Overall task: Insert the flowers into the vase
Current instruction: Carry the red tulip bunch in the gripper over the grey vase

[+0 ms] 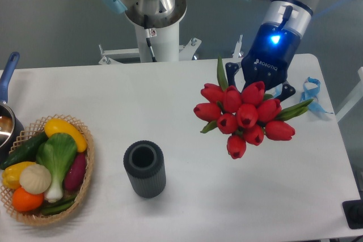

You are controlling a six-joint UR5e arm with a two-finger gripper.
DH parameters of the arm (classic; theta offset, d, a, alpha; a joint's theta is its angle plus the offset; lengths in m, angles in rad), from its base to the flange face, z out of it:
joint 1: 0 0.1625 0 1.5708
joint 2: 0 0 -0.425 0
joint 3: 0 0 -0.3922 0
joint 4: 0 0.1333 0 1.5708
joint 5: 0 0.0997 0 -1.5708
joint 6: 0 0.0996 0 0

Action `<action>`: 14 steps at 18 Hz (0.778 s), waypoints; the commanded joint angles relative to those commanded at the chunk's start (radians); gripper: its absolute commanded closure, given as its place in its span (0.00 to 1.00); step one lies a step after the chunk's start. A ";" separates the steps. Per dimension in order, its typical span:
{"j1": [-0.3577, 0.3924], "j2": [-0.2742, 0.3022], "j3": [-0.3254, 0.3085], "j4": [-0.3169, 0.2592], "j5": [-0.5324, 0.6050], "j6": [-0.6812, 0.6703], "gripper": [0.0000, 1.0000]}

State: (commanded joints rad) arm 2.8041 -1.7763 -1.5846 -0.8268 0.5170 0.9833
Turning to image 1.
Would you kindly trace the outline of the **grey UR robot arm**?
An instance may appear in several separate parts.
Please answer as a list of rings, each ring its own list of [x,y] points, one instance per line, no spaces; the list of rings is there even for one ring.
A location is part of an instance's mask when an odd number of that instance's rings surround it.
[[[186,0],[102,0],[114,13],[125,14],[134,25],[141,62],[171,62],[184,58],[179,47],[179,23]],[[235,83],[242,70],[245,84],[262,81],[267,90],[281,86],[280,100],[295,90],[288,68],[319,0],[269,0],[270,5],[247,55],[227,65],[227,81]]]

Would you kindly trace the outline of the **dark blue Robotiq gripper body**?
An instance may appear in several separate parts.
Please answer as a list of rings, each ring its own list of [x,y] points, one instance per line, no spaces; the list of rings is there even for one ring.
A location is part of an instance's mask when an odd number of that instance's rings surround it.
[[[288,68],[312,15],[312,9],[298,0],[271,2],[241,62],[245,87],[261,81],[269,90],[287,80]]]

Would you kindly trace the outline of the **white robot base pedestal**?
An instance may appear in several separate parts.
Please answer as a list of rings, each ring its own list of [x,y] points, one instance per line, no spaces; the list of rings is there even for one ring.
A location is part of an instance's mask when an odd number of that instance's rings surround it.
[[[134,24],[141,63],[179,60],[179,23],[163,28],[144,29]]]

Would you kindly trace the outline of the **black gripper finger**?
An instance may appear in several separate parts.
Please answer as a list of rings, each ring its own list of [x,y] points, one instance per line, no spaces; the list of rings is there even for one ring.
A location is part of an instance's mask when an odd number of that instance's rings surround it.
[[[235,76],[237,72],[242,68],[241,62],[228,62],[225,64],[227,82],[229,86],[236,87]]]
[[[283,83],[280,84],[282,86],[282,93],[276,99],[279,99],[279,101],[284,101],[290,97],[292,97],[296,93],[296,89],[291,86],[289,83]]]

